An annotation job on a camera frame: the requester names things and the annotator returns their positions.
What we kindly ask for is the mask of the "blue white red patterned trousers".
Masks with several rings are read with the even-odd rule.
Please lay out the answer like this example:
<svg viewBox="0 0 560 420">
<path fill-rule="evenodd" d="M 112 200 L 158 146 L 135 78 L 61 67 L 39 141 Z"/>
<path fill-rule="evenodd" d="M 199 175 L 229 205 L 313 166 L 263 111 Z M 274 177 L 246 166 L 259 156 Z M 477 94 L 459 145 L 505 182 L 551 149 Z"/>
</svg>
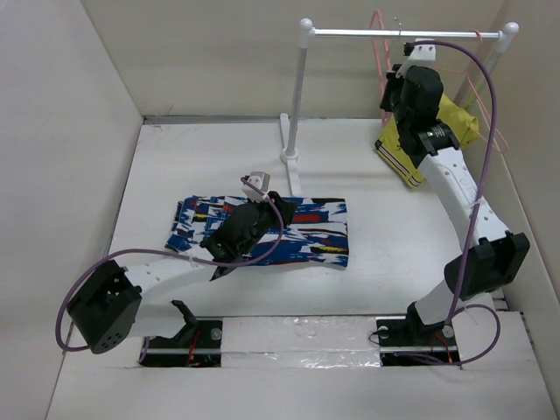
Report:
<svg viewBox="0 0 560 420">
<path fill-rule="evenodd" d="M 327 263 L 345 268 L 349 253 L 346 201 L 298 197 L 283 200 L 297 205 L 292 223 L 284 229 L 281 243 L 257 264 Z M 165 247 L 186 252 L 213 234 L 236 207 L 248 202 L 239 196 L 193 195 L 181 200 Z"/>
</svg>

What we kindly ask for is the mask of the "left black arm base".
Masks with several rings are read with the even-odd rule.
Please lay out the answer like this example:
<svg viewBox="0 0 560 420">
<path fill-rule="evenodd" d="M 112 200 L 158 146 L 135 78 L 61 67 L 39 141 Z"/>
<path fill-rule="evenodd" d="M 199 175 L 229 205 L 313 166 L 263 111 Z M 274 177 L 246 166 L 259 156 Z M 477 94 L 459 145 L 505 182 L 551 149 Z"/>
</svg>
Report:
<svg viewBox="0 0 560 420">
<path fill-rule="evenodd" d="M 171 337 L 145 337 L 138 364 L 145 368 L 219 368 L 223 318 L 196 318 L 177 299 L 171 305 L 180 313 L 180 329 Z"/>
</svg>

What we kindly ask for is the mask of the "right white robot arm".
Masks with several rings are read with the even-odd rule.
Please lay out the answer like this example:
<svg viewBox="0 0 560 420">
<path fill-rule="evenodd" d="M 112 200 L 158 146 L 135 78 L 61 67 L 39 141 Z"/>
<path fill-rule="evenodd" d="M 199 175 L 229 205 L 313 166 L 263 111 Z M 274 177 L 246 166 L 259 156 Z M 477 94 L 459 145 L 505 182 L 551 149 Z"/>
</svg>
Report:
<svg viewBox="0 0 560 420">
<path fill-rule="evenodd" d="M 428 181 L 463 248 L 445 265 L 443 281 L 409 306 L 404 333 L 417 345 L 432 339 L 459 304 L 511 284 L 530 248 L 527 236 L 513 233 L 478 195 L 459 140 L 438 118 L 442 97 L 437 71 L 395 65 L 380 105 L 394 117 L 397 149 Z"/>
</svg>

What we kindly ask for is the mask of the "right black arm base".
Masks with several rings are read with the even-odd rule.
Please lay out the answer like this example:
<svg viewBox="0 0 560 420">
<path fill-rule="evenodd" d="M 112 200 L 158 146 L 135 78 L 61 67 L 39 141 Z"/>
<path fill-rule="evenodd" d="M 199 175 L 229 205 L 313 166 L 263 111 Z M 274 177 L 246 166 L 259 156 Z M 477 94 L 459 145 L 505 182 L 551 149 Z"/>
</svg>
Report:
<svg viewBox="0 0 560 420">
<path fill-rule="evenodd" d="M 424 325 L 411 304 L 405 315 L 380 316 L 368 340 L 380 349 L 384 367 L 435 366 L 459 362 L 451 325 Z"/>
</svg>

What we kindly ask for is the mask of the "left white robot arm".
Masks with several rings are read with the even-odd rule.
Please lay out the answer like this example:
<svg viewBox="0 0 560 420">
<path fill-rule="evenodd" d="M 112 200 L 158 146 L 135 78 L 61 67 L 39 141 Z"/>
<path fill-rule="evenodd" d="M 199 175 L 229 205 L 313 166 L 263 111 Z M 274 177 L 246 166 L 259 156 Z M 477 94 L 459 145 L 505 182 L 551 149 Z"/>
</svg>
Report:
<svg viewBox="0 0 560 420">
<path fill-rule="evenodd" d="M 128 337 L 189 345 L 198 328 L 193 312 L 181 300 L 156 301 L 181 287 L 259 263 L 248 255 L 271 229 L 284 231 L 298 205 L 274 191 L 257 196 L 257 202 L 236 207 L 212 235 L 184 254 L 154 249 L 156 261 L 129 268 L 116 261 L 119 252 L 107 255 L 79 277 L 59 314 L 69 315 L 92 354 L 104 354 Z"/>
</svg>

